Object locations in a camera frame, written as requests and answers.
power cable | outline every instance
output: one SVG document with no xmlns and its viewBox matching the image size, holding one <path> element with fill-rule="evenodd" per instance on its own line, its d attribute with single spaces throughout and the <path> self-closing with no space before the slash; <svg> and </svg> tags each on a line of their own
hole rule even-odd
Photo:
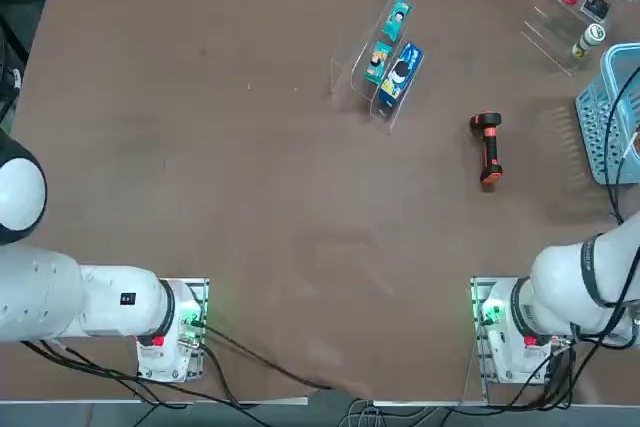
<svg viewBox="0 0 640 427">
<path fill-rule="evenodd" d="M 153 414 L 153 411 L 156 410 L 158 407 L 160 407 L 160 404 L 156 404 L 153 407 L 151 407 L 142 417 L 138 419 L 138 421 L 135 424 L 133 424 L 133 427 L 139 427 L 140 424 L 142 424 L 142 422 L 147 420 L 147 417 Z"/>
<path fill-rule="evenodd" d="M 194 327 L 200 327 L 200 328 L 204 328 L 206 330 L 208 330 L 209 332 L 211 332 L 212 334 L 220 337 L 221 339 L 224 339 L 225 341 L 227 341 L 229 344 L 233 345 L 234 347 L 240 349 L 241 351 L 243 351 L 245 354 L 248 354 L 249 356 L 253 357 L 255 360 L 257 360 L 258 362 L 271 367 L 272 369 L 276 370 L 277 372 L 281 373 L 282 375 L 284 375 L 285 377 L 290 378 L 291 380 L 295 380 L 296 382 L 302 384 L 302 385 L 306 385 L 307 387 L 312 387 L 314 389 L 320 389 L 320 390 L 332 390 L 332 387 L 329 387 L 327 385 L 324 384 L 319 384 L 317 382 L 314 382 L 312 380 L 308 380 L 308 379 L 304 379 L 290 371 L 288 371 L 287 369 L 285 369 L 284 367 L 279 366 L 278 364 L 276 364 L 275 362 L 271 362 L 270 360 L 267 360 L 266 358 L 262 357 L 261 355 L 255 353 L 254 351 L 252 351 L 251 349 L 245 347 L 244 345 L 242 345 L 240 342 L 232 339 L 231 337 L 229 337 L 228 335 L 220 332 L 217 329 L 214 329 L 213 327 L 208 326 L 207 324 L 200 322 L 200 321 L 193 321 L 191 322 L 191 325 L 193 325 Z"/>
<path fill-rule="evenodd" d="M 631 84 L 633 79 L 635 79 L 636 75 L 638 75 L 639 72 L 640 72 L 640 67 L 638 67 L 633 72 L 633 74 L 629 76 L 627 81 L 624 83 L 624 85 L 620 89 L 620 92 L 618 93 L 616 100 L 611 105 L 611 112 L 609 112 L 609 119 L 607 120 L 607 128 L 604 134 L 604 182 L 607 186 L 607 195 L 609 196 L 609 203 L 611 204 L 611 208 L 613 209 L 613 215 L 616 218 L 616 222 L 618 222 L 618 225 L 622 225 L 622 223 L 624 222 L 624 219 L 622 218 L 622 215 L 620 215 L 620 210 L 618 208 L 618 201 L 614 197 L 614 189 L 609 184 L 609 155 L 608 155 L 609 154 L 609 135 L 611 134 L 611 125 L 613 124 L 613 117 L 615 116 L 616 109 L 618 108 L 618 104 L 620 103 L 620 100 L 622 99 L 622 96 L 625 94 L 629 85 Z"/>
<path fill-rule="evenodd" d="M 233 395 L 231 389 L 229 388 L 229 383 L 227 382 L 227 378 L 224 375 L 224 370 L 222 369 L 222 364 L 220 363 L 220 359 L 215 354 L 213 350 L 207 347 L 205 344 L 200 344 L 200 349 L 211 359 L 213 365 L 216 368 L 216 372 L 218 373 L 218 379 L 220 381 L 220 385 L 222 386 L 222 390 L 227 396 L 227 400 L 231 402 L 233 405 L 240 409 L 251 409 L 256 407 L 255 404 L 241 404 L 238 399 Z"/>
<path fill-rule="evenodd" d="M 186 389 L 184 387 L 179 387 L 175 384 L 169 384 L 169 383 L 165 383 L 165 382 L 160 382 L 157 380 L 153 380 L 153 379 L 147 379 L 146 377 L 138 377 L 138 376 L 132 376 L 132 375 L 128 375 L 125 374 L 123 372 L 120 372 L 119 370 L 116 369 L 111 369 L 111 368 L 105 368 L 102 366 L 99 366 L 97 364 L 94 364 L 94 366 L 91 365 L 87 365 L 85 363 L 81 363 L 79 361 L 73 360 L 69 357 L 63 356 L 61 354 L 58 355 L 52 355 L 49 352 L 46 352 L 44 350 L 42 350 L 41 348 L 37 347 L 36 345 L 34 345 L 32 342 L 21 342 L 25 347 L 27 347 L 28 349 L 30 349 L 31 351 L 35 352 L 36 354 L 40 355 L 41 357 L 44 357 L 45 359 L 58 364 L 62 367 L 71 369 L 71 370 L 77 370 L 80 372 L 84 372 L 90 375 L 94 375 L 96 377 L 101 377 L 101 378 L 106 378 L 106 379 L 111 379 L 111 380 L 123 380 L 123 381 L 130 381 L 130 382 L 135 382 L 135 383 L 144 383 L 144 384 L 149 384 L 149 385 L 161 385 L 166 389 L 169 390 L 173 390 L 176 392 L 180 392 L 183 394 L 187 394 L 187 395 L 192 395 L 194 397 L 199 397 L 202 399 L 206 399 L 206 400 L 211 400 L 214 402 L 218 402 L 220 404 L 224 404 L 227 405 L 229 407 L 231 407 L 233 410 L 241 413 L 242 415 L 252 419 L 253 421 L 255 421 L 256 423 L 260 424 L 262 427 L 272 427 L 271 425 L 269 425 L 268 423 L 260 420 L 259 418 L 255 417 L 254 415 L 252 415 L 251 413 L 247 412 L 244 409 L 240 409 L 238 407 L 236 407 L 235 405 L 233 405 L 231 402 L 224 400 L 224 399 L 220 399 L 218 397 L 215 397 L 213 395 L 209 395 L 209 394 L 205 394 L 203 392 L 197 392 L 194 390 L 190 390 L 190 389 Z"/>
</svg>

white cylindrical can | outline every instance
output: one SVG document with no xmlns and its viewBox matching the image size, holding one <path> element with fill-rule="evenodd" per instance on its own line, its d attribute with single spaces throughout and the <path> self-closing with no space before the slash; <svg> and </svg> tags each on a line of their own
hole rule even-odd
<svg viewBox="0 0 640 427">
<path fill-rule="evenodd" d="M 594 47 L 604 42 L 605 36 L 606 32 L 604 27 L 600 24 L 591 24 L 580 36 L 578 42 L 571 47 L 571 55 L 578 60 L 584 59 Z"/>
</svg>

black cable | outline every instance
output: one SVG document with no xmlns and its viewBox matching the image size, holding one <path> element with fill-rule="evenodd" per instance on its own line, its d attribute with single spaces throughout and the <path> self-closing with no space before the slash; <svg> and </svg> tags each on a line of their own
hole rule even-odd
<svg viewBox="0 0 640 427">
<path fill-rule="evenodd" d="M 618 222 L 618 225 L 622 225 L 622 223 L 624 222 L 624 219 L 620 215 L 620 210 L 618 209 L 618 203 L 613 196 L 613 189 L 611 188 L 611 185 L 609 185 L 609 165 L 608 165 L 609 164 L 609 156 L 608 156 L 609 135 L 611 134 L 611 124 L 613 123 L 613 117 L 616 113 L 616 109 L 618 108 L 618 104 L 620 103 L 620 99 L 622 99 L 622 96 L 624 95 L 625 91 L 627 90 L 627 88 L 629 87 L 629 85 L 631 84 L 633 79 L 636 77 L 636 75 L 638 75 L 639 72 L 640 72 L 640 67 L 634 70 L 633 74 L 629 76 L 627 81 L 624 83 L 624 85 L 620 89 L 620 92 L 618 93 L 616 100 L 611 105 L 611 112 L 609 112 L 609 119 L 607 120 L 607 130 L 605 131 L 605 134 L 604 134 L 604 182 L 607 186 L 607 195 L 609 196 L 609 202 L 611 204 L 611 208 L 613 209 L 613 215 L 616 218 L 616 222 Z"/>
<path fill-rule="evenodd" d="M 300 376 L 298 376 L 298 375 L 296 375 L 296 374 L 294 374 L 292 372 L 289 372 L 284 367 L 280 367 L 275 362 L 271 362 L 270 360 L 265 359 L 261 355 L 256 354 L 254 351 L 252 351 L 252 350 L 248 349 L 247 347 L 245 347 L 244 345 L 242 345 L 240 342 L 235 341 L 234 339 L 232 339 L 228 335 L 223 334 L 219 330 L 216 330 L 213 327 L 210 327 L 210 326 L 204 324 L 203 322 L 193 321 L 193 322 L 191 322 L 191 325 L 193 325 L 194 327 L 200 327 L 200 328 L 204 328 L 204 329 L 208 330 L 209 332 L 211 332 L 211 333 L 217 335 L 218 337 L 226 340 L 227 342 L 229 342 L 234 347 L 237 347 L 238 349 L 240 349 L 244 353 L 250 355 L 251 357 L 253 357 L 257 361 L 259 361 L 260 363 L 262 363 L 262 364 L 264 364 L 264 365 L 266 365 L 268 367 L 271 367 L 272 369 L 280 372 L 285 377 L 289 377 L 290 379 L 295 380 L 296 382 L 298 382 L 298 383 L 300 383 L 302 385 L 306 385 L 307 387 L 312 387 L 314 389 L 332 390 L 332 387 L 329 387 L 329 386 L 323 385 L 323 384 L 319 384 L 319 383 L 314 382 L 312 380 L 304 379 L 304 378 L 302 378 L 302 377 L 300 377 Z"/>
<path fill-rule="evenodd" d="M 447 423 L 447 420 L 449 420 L 449 417 L 454 412 L 457 412 L 457 411 L 456 410 L 452 410 L 452 409 L 447 410 L 447 413 L 444 414 L 444 417 L 442 417 L 442 420 L 440 420 L 440 426 L 439 427 L 444 427 L 444 425 Z"/>
<path fill-rule="evenodd" d="M 624 166 L 624 161 L 627 158 L 623 155 L 620 159 L 620 163 L 618 164 L 618 172 L 616 173 L 616 183 L 613 184 L 613 199 L 618 207 L 618 212 L 620 212 L 620 175 L 622 174 L 622 167 Z"/>
<path fill-rule="evenodd" d="M 53 347 L 51 347 L 48 342 L 46 342 L 44 340 L 41 340 L 40 343 L 42 344 L 42 346 L 45 349 L 47 349 L 49 351 L 49 353 L 51 355 L 55 356 L 58 359 L 61 359 L 62 361 L 64 361 L 66 359 L 66 357 L 64 357 L 60 353 L 56 352 L 55 349 L 53 349 Z M 84 362 L 87 366 L 94 367 L 96 369 L 102 369 L 102 367 L 100 367 L 98 364 L 92 362 L 91 360 L 89 360 L 88 358 L 86 358 L 85 356 L 80 354 L 78 351 L 72 349 L 71 347 L 64 346 L 64 349 L 67 352 L 69 352 L 71 355 L 74 355 L 75 357 L 77 357 L 80 360 L 82 360 L 82 362 Z M 142 400 L 146 404 L 159 405 L 159 406 L 162 406 L 162 407 L 164 407 L 166 409 L 170 409 L 170 410 L 181 410 L 181 409 L 185 409 L 187 407 L 186 405 L 171 405 L 171 404 L 167 404 L 166 402 L 163 402 L 162 400 L 160 400 L 160 398 L 148 386 L 142 384 L 139 381 L 132 381 L 133 383 L 138 385 L 140 388 L 144 389 L 153 398 L 153 400 L 155 400 L 155 403 L 154 403 L 154 402 L 148 400 L 147 398 L 145 398 L 143 395 L 141 395 L 133 387 L 127 385 L 123 380 L 119 380 L 118 378 L 116 378 L 113 375 L 111 375 L 111 373 L 109 373 L 109 372 L 105 371 L 105 374 L 106 374 L 106 376 L 108 376 L 108 378 L 116 381 L 117 383 L 122 385 L 124 388 L 126 388 L 127 390 L 132 392 L 134 397 L 139 397 L 140 400 Z"/>
<path fill-rule="evenodd" d="M 69 368 L 71 370 L 77 370 L 80 372 L 84 372 L 90 375 L 94 375 L 96 377 L 102 377 L 102 378 L 106 378 L 106 379 L 112 379 L 115 377 L 119 380 L 124 380 L 124 381 L 131 381 L 131 382 L 142 382 L 145 384 L 150 384 L 150 385 L 161 385 L 164 388 L 170 389 L 170 390 L 174 390 L 176 392 L 180 392 L 183 394 L 187 394 L 187 395 L 192 395 L 194 397 L 199 397 L 202 399 L 206 399 L 206 400 L 211 400 L 214 402 L 218 402 L 220 404 L 224 404 L 227 405 L 229 407 L 231 407 L 232 409 L 234 409 L 237 412 L 240 412 L 242 415 L 249 417 L 250 419 L 254 420 L 255 422 L 257 422 L 258 424 L 262 425 L 263 427 L 272 427 L 271 425 L 267 424 L 266 422 L 263 422 L 262 420 L 260 420 L 259 418 L 255 417 L 254 415 L 252 415 L 251 413 L 247 412 L 246 410 L 243 409 L 239 409 L 236 406 L 234 406 L 233 404 L 231 404 L 231 402 L 224 400 L 224 399 L 220 399 L 218 397 L 214 397 L 213 395 L 209 395 L 209 394 L 205 394 L 203 392 L 197 392 L 197 391 L 193 391 L 190 389 L 185 389 L 183 387 L 179 387 L 175 384 L 168 384 L 165 382 L 160 382 L 157 380 L 152 380 L 152 379 L 147 379 L 145 377 L 137 377 L 137 376 L 132 376 L 132 375 L 127 375 L 123 372 L 120 372 L 116 369 L 110 369 L 110 368 L 105 368 L 105 367 L 101 367 L 98 366 L 98 368 L 96 367 L 92 367 L 92 366 L 88 366 L 86 364 L 80 363 L 78 361 L 75 361 L 69 357 L 64 357 L 62 355 L 60 355 L 58 358 L 58 356 L 53 356 L 51 354 L 49 354 L 48 352 L 45 352 L 44 350 L 42 350 L 41 348 L 37 347 L 36 345 L 34 345 L 31 342 L 21 342 L 25 347 L 27 347 L 28 349 L 32 350 L 33 352 L 35 352 L 36 354 L 40 355 L 41 357 L 44 357 L 45 359 L 61 365 L 63 367 Z"/>
<path fill-rule="evenodd" d="M 149 417 L 151 414 L 153 414 L 153 411 L 156 410 L 158 407 L 160 407 L 160 404 L 156 404 L 153 407 L 151 407 L 146 414 L 144 414 L 142 417 L 140 417 L 138 419 L 138 421 L 133 424 L 133 427 L 138 427 L 140 424 L 142 424 L 142 422 L 144 422 L 145 420 L 147 420 L 147 417 Z"/>
<path fill-rule="evenodd" d="M 565 351 L 569 351 L 569 365 L 568 367 L 565 369 L 565 371 L 562 374 L 562 378 L 561 380 L 558 382 L 558 384 L 556 385 L 556 387 L 554 388 L 553 391 L 549 392 L 549 387 L 545 387 L 545 391 L 542 393 L 542 395 L 538 396 L 535 400 L 525 404 L 525 405 L 515 405 L 515 403 L 520 399 L 520 397 L 522 397 L 522 394 L 524 393 L 524 391 L 526 390 L 526 388 L 531 384 L 531 382 L 533 381 L 533 379 L 535 378 L 536 374 L 552 359 L 556 359 L 560 354 L 563 354 Z M 539 365 L 538 367 L 536 367 L 536 369 L 531 372 L 531 375 L 529 375 L 529 377 L 527 378 L 527 380 L 525 381 L 525 383 L 522 385 L 521 389 L 518 391 L 518 393 L 515 395 L 515 397 L 506 405 L 502 406 L 502 405 L 491 405 L 491 406 L 483 406 L 483 409 L 490 409 L 491 412 L 465 412 L 465 411 L 461 411 L 461 410 L 457 410 L 455 408 L 450 408 L 450 410 L 453 410 L 455 413 L 457 414 L 461 414 L 461 415 L 467 415 L 467 416 L 472 416 L 472 417 L 487 417 L 487 416 L 492 416 L 492 415 L 500 415 L 503 414 L 505 412 L 530 412 L 532 410 L 545 410 L 547 404 L 552 401 L 562 390 L 562 388 L 564 387 L 564 384 L 567 383 L 567 381 L 570 379 L 570 376 L 572 375 L 572 369 L 573 369 L 573 364 L 575 362 L 575 351 L 573 348 L 573 345 L 569 346 L 567 349 L 565 349 L 565 351 L 563 352 L 554 352 L 549 354 Z"/>
<path fill-rule="evenodd" d="M 222 364 L 220 363 L 220 359 L 218 359 L 218 356 L 216 355 L 216 353 L 204 344 L 200 344 L 200 349 L 202 349 L 202 351 L 205 354 L 207 354 L 207 356 L 213 362 L 213 365 L 215 366 L 216 371 L 218 372 L 218 379 L 220 380 L 220 385 L 222 386 L 222 390 L 224 391 L 224 394 L 227 396 L 227 400 L 231 402 L 233 405 L 235 405 L 236 407 L 239 407 L 241 409 L 251 409 L 253 407 L 256 407 L 255 404 L 241 404 L 238 401 L 238 399 L 233 395 L 233 393 L 231 392 L 231 389 L 229 388 L 229 383 L 227 382 L 227 378 L 224 375 Z"/>
</svg>

green led light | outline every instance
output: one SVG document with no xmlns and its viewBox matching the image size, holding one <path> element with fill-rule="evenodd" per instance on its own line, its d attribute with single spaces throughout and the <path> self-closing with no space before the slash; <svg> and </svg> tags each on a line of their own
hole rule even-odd
<svg viewBox="0 0 640 427">
<path fill-rule="evenodd" d="M 484 303 L 484 324 L 493 325 L 500 323 L 504 315 L 504 304 L 500 300 L 487 299 Z"/>
</svg>

orange and black handheld scanner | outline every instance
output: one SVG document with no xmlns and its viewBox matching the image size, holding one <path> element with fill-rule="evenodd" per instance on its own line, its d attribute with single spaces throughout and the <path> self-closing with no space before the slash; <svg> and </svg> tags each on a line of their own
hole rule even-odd
<svg viewBox="0 0 640 427">
<path fill-rule="evenodd" d="M 502 177 L 502 166 L 498 161 L 498 141 L 496 127 L 502 123 L 502 116 L 497 112 L 476 114 L 469 120 L 474 134 L 482 132 L 484 142 L 484 166 L 480 174 L 480 182 L 491 185 Z"/>
</svg>

